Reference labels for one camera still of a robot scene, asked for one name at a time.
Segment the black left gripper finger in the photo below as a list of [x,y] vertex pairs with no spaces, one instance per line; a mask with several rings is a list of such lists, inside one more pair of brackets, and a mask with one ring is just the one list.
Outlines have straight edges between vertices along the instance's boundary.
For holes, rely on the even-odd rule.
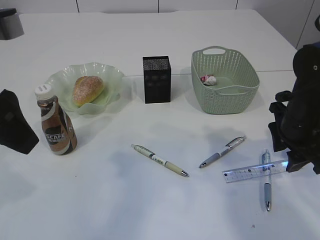
[[39,138],[27,123],[16,94],[4,89],[0,93],[0,144],[27,155],[38,142]]

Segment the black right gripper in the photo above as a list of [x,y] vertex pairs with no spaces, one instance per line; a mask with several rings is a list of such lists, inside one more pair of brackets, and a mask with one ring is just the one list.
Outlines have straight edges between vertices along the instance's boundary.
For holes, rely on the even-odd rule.
[[304,45],[293,58],[296,80],[291,91],[275,95],[269,111],[274,122],[268,124],[273,151],[287,152],[288,173],[312,163],[320,173],[320,44]]

